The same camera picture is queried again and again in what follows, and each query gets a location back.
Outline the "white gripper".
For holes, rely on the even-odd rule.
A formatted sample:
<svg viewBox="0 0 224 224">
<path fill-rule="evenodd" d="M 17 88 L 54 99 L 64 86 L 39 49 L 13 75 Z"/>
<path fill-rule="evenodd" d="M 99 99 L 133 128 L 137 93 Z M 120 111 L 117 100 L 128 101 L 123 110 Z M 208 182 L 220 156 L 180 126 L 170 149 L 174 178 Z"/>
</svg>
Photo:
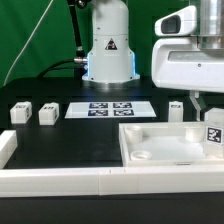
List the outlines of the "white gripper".
<svg viewBox="0 0 224 224">
<path fill-rule="evenodd" d="M 199 91 L 224 93 L 224 4 L 191 4 L 155 23 L 156 86 L 191 90 L 196 120 L 206 108 Z"/>
</svg>

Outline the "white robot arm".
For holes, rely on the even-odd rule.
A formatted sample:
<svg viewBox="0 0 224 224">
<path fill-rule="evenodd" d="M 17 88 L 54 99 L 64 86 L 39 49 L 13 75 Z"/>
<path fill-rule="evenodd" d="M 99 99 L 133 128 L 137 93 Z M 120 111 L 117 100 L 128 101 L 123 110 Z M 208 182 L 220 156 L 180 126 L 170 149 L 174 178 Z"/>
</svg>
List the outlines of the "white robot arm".
<svg viewBox="0 0 224 224">
<path fill-rule="evenodd" d="M 87 85 L 109 89 L 140 79 L 129 48 L 127 6 L 120 0 L 94 0 L 93 47 L 87 55 Z M 224 93 L 224 0 L 189 0 L 154 25 L 151 77 L 162 88 Z"/>
</svg>

